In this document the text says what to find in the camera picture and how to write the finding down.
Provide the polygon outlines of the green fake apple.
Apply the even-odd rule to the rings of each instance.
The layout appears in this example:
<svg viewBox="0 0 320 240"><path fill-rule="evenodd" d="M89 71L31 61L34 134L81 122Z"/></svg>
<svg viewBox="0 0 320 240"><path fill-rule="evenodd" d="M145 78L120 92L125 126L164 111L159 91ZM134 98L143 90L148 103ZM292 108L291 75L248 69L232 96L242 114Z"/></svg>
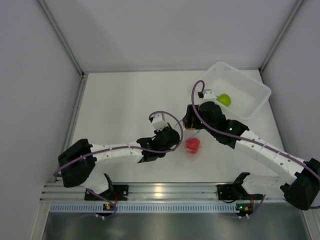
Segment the green fake apple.
<svg viewBox="0 0 320 240"><path fill-rule="evenodd" d="M229 107L232 103L230 96L226 93L219 95L216 100L226 107Z"/></svg>

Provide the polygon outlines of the clear zip top bag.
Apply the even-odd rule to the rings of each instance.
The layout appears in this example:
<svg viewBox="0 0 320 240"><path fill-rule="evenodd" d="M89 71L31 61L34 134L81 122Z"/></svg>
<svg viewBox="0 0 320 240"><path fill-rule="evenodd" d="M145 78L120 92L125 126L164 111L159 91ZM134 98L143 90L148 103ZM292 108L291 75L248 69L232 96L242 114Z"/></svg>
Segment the clear zip top bag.
<svg viewBox="0 0 320 240"><path fill-rule="evenodd" d="M194 128L186 129L182 119L179 123L182 126L183 138L181 145L175 152L184 160L194 162L196 161L202 147L200 140L201 130L196 130Z"/></svg>

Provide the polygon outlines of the red fake apple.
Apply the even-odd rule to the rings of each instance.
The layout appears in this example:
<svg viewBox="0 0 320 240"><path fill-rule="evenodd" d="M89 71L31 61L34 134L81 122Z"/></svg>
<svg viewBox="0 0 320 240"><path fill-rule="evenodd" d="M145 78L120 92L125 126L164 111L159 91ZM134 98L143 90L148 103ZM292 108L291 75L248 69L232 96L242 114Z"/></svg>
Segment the red fake apple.
<svg viewBox="0 0 320 240"><path fill-rule="evenodd" d="M190 154L196 154L200 147L200 140L197 137L190 137L184 143L184 149Z"/></svg>

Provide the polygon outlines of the orange fake peach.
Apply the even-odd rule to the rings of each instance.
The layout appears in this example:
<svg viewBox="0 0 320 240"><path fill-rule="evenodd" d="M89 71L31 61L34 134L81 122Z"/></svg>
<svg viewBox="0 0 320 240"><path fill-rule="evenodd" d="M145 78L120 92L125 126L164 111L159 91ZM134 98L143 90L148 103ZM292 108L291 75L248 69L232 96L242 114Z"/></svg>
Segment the orange fake peach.
<svg viewBox="0 0 320 240"><path fill-rule="evenodd" d="M188 131L195 131L196 129L193 127L193 125L186 125L185 126L185 129L188 130Z"/></svg>

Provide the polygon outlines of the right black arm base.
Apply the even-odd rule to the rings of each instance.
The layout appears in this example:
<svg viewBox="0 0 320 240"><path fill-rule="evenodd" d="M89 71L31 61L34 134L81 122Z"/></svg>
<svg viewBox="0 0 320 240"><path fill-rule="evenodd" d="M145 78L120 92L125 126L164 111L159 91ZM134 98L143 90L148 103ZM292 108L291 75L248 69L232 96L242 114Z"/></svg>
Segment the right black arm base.
<svg viewBox="0 0 320 240"><path fill-rule="evenodd" d="M250 200L250 195L238 184L219 184L217 187L218 199L224 202L235 202L238 200Z"/></svg>

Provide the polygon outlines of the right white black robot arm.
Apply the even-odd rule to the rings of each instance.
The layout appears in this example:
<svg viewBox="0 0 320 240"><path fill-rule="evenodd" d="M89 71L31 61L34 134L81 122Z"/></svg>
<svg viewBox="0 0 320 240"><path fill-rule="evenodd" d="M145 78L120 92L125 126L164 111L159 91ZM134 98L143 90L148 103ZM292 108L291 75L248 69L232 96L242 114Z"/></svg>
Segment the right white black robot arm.
<svg viewBox="0 0 320 240"><path fill-rule="evenodd" d="M220 144L255 159L276 176L261 176L242 172L233 181L238 199L248 195L284 198L300 210L309 210L320 192L320 163L292 156L267 143L245 124L227 119L212 101L189 104L182 119L186 129L206 130Z"/></svg>

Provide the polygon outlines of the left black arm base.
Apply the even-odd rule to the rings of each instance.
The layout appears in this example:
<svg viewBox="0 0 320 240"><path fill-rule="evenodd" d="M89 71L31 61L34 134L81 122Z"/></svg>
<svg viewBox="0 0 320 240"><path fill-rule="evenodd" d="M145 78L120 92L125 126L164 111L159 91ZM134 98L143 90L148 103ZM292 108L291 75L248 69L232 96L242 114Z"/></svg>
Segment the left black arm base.
<svg viewBox="0 0 320 240"><path fill-rule="evenodd" d="M127 184L114 184L112 189L99 194L109 201L127 201L129 195L129 186ZM90 193L88 190L84 194L85 201L102 201L103 199Z"/></svg>

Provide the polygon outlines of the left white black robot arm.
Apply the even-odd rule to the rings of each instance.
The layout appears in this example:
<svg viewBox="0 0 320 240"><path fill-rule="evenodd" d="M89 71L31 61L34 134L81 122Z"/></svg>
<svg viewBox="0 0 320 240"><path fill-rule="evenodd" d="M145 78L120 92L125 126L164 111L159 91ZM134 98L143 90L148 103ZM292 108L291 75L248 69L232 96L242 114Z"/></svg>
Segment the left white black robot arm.
<svg viewBox="0 0 320 240"><path fill-rule="evenodd" d="M171 126L155 130L155 136L143 137L125 145L90 144L78 140L58 157L59 172L65 188L84 187L102 200L113 194L107 166L119 163L147 163L163 158L180 143L180 135Z"/></svg>

